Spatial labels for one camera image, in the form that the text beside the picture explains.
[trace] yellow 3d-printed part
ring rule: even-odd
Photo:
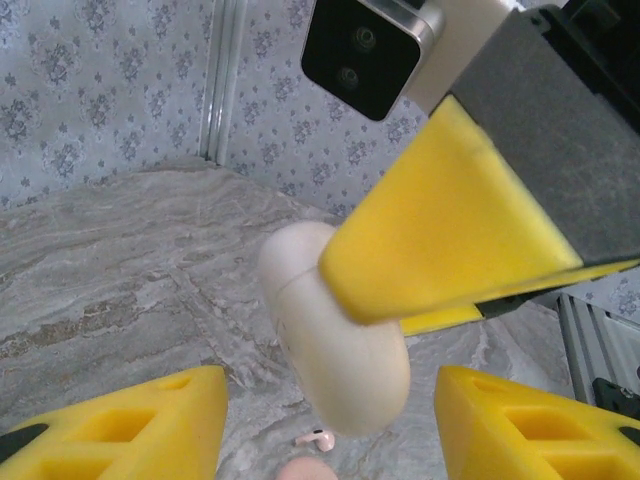
[[[629,417],[462,367],[438,374],[449,480],[640,480]]]
[[[212,480],[227,412],[199,367],[32,418],[48,429],[0,464],[11,480]]]

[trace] white plastic object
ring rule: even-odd
[[[444,11],[446,26],[406,93],[426,114],[442,101],[509,12],[522,8],[515,0],[435,1]]]
[[[346,436],[386,428],[409,395],[409,355],[398,322],[351,322],[316,268],[335,232],[301,222],[274,233],[258,261],[280,346],[325,425]]]
[[[331,467],[314,457],[298,457],[287,463],[276,480],[338,480]]]
[[[295,445],[304,445],[309,442],[314,442],[318,450],[322,453],[327,453],[336,446],[336,437],[328,430],[314,430],[311,433],[296,438]]]

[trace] metal frame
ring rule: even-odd
[[[223,165],[247,0],[214,0],[199,156]]]

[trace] camera module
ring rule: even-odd
[[[338,82],[340,82],[340,85],[342,85],[347,90],[352,91],[358,88],[360,79],[358,78],[358,74],[353,68],[342,67],[338,72]]]

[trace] yellow foam pad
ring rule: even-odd
[[[403,318],[400,325],[405,336],[411,336],[454,327],[482,318],[482,313],[475,305],[465,305]]]
[[[32,418],[49,428],[0,465],[11,480],[212,480],[227,412],[199,367]]]
[[[640,422],[463,367],[441,368],[435,411],[449,480],[640,480]]]
[[[449,96],[320,259],[359,323],[498,298],[582,261]]]

